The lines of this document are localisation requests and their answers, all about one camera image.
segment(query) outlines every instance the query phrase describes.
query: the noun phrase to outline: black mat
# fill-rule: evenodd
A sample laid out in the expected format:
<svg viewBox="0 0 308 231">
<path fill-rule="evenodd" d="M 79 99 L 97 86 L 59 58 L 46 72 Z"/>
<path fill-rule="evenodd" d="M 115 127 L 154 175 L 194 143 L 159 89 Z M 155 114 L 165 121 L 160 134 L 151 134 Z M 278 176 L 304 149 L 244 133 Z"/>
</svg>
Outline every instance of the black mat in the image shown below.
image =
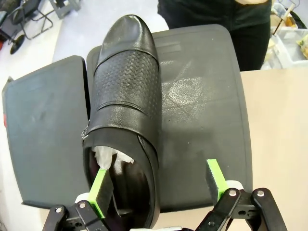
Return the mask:
<svg viewBox="0 0 308 231">
<path fill-rule="evenodd" d="M 8 141 L 26 205 L 71 206 L 79 194 L 89 191 L 81 142 L 88 122 L 86 78 L 84 60 L 72 56 L 7 87 Z"/>
<path fill-rule="evenodd" d="M 211 204 L 205 160 L 216 158 L 229 180 L 252 190 L 244 91 L 232 40 L 218 25 L 153 34 L 163 92 L 161 210 Z M 100 47 L 87 57 L 89 92 Z"/>
</svg>

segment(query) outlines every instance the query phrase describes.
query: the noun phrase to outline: yellow package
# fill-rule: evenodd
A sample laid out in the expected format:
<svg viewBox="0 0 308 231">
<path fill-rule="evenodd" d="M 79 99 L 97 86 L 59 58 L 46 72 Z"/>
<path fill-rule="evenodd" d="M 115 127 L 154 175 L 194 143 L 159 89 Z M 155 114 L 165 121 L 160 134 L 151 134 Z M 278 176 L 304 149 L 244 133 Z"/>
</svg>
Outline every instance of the yellow package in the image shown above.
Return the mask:
<svg viewBox="0 0 308 231">
<path fill-rule="evenodd" d="M 302 40 L 297 41 L 297 44 L 300 46 L 300 50 L 302 51 L 306 59 L 308 59 L 308 35 L 303 37 Z"/>
</svg>

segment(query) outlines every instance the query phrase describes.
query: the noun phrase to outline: black pants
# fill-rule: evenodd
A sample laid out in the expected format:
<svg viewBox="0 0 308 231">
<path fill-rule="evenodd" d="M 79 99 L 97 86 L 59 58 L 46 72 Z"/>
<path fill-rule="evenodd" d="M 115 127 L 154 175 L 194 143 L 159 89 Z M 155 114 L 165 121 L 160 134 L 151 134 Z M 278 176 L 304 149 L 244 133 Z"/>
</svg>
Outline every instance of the black pants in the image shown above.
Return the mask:
<svg viewBox="0 0 308 231">
<path fill-rule="evenodd" d="M 178 28 L 170 21 L 169 29 Z M 263 65 L 270 39 L 270 21 L 230 31 L 240 71 L 259 70 Z"/>
</svg>

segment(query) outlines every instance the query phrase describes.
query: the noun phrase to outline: wooden table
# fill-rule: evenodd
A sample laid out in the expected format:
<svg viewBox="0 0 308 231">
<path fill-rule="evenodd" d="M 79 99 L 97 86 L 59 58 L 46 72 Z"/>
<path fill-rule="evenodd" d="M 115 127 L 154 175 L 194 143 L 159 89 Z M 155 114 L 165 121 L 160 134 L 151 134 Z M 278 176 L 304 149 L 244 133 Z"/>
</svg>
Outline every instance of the wooden table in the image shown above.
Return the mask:
<svg viewBox="0 0 308 231">
<path fill-rule="evenodd" d="M 308 68 L 242 72 L 250 127 L 253 186 L 271 190 L 290 231 L 306 230 Z M 195 229 L 210 208 L 161 214 L 155 228 Z M 231 231 L 250 230 L 244 220 Z"/>
</svg>

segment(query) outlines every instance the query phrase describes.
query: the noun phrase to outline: black leather shoe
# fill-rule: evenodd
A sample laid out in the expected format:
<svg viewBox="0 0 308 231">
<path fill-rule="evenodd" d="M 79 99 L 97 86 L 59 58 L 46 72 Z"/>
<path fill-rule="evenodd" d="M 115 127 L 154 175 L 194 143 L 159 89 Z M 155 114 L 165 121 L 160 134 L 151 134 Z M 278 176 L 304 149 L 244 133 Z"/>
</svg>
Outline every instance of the black leather shoe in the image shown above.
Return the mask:
<svg viewBox="0 0 308 231">
<path fill-rule="evenodd" d="M 93 147 L 108 146 L 134 159 L 131 164 L 114 156 L 109 169 L 116 210 L 126 230 L 150 228 L 159 215 L 161 107 L 151 32 L 139 17 L 123 16 L 106 35 L 95 70 L 84 164 L 91 185 L 96 175 Z"/>
</svg>

